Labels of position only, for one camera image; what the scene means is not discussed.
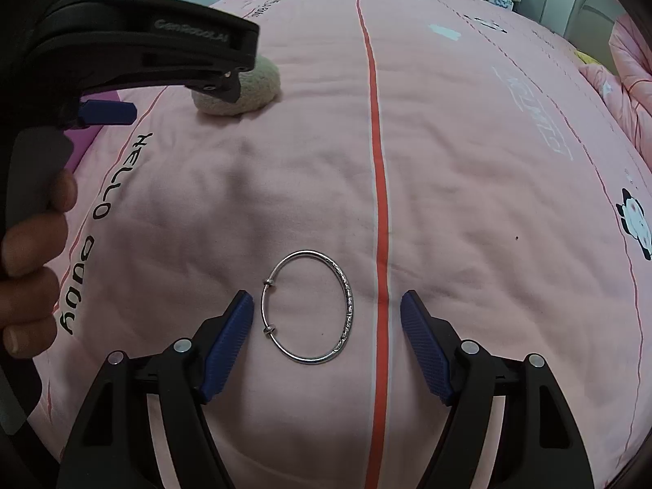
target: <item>purple object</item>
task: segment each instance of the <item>purple object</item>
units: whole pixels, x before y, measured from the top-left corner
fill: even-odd
[[[82,100],[84,99],[119,101],[120,97],[118,96],[118,92],[114,90],[111,92],[102,92],[100,94],[91,94],[89,96],[84,96]],[[95,140],[95,137],[101,129],[102,126],[95,125],[88,128],[66,130],[65,135],[70,138],[71,142],[73,142],[74,145],[73,154],[70,156],[68,163],[66,163],[67,170],[74,173],[80,161],[84,157],[84,153],[86,153],[90,144]]]

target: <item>bed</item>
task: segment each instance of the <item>bed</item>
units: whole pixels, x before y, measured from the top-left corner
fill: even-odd
[[[332,362],[301,366],[256,316],[205,409],[236,487],[416,487],[447,410],[402,333],[409,289],[492,354],[545,356],[605,487],[652,421],[652,262],[627,227],[647,223],[652,173],[575,48],[480,0],[215,7],[261,25],[282,94],[216,118],[182,87],[119,93],[139,119],[102,128],[84,153],[68,245],[51,264],[59,336],[35,360],[44,389],[30,419],[50,452],[109,352],[161,351],[310,248],[349,276],[350,340]],[[344,311],[324,266],[289,265],[271,300],[292,350],[337,340]],[[150,413],[164,482],[178,487],[154,400]]]

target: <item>plush toy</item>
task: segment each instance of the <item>plush toy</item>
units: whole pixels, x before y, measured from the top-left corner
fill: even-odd
[[[258,110],[268,104],[281,90],[281,79],[276,65],[265,57],[256,57],[252,71],[240,73],[240,98],[226,103],[216,97],[192,91],[192,100],[200,112],[213,116],[236,116]]]

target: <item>human hand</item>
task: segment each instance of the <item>human hand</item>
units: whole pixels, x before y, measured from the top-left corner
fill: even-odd
[[[7,230],[1,246],[0,329],[10,355],[30,359],[48,349],[57,336],[52,307],[59,280],[43,265],[65,248],[68,224],[64,212],[77,201],[77,183],[61,171],[50,192],[50,209]]]

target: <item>cartoon panda print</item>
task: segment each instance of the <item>cartoon panda print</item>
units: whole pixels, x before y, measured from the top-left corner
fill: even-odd
[[[623,203],[616,204],[616,209],[621,217],[625,231],[638,240],[643,249],[643,255],[650,261],[652,259],[652,235],[650,227],[645,220],[643,206],[636,200],[627,189],[623,189]]]

